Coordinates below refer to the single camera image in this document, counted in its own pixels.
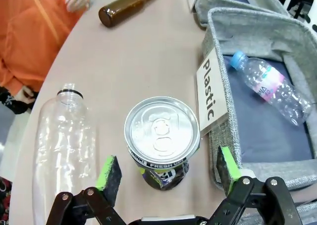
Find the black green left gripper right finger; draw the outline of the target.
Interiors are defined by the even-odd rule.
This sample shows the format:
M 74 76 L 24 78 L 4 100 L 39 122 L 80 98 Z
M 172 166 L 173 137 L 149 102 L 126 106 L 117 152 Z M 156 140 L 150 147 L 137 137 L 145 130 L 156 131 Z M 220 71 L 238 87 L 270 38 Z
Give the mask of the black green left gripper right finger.
M 243 176 L 228 147 L 219 147 L 216 168 L 226 198 L 208 220 L 209 225 L 236 225 L 246 208 L 257 209 L 266 225 L 301 225 L 291 194 L 280 177 L 265 182 Z

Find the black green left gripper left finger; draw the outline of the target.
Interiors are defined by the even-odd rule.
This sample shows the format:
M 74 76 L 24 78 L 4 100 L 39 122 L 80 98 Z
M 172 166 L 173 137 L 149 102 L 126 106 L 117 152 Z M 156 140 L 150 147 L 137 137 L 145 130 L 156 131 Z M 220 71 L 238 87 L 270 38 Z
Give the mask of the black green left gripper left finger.
M 84 225 L 95 218 L 101 225 L 124 225 L 114 209 L 121 178 L 117 157 L 109 156 L 95 187 L 81 190 L 77 195 L 70 192 L 56 195 L 46 224 Z

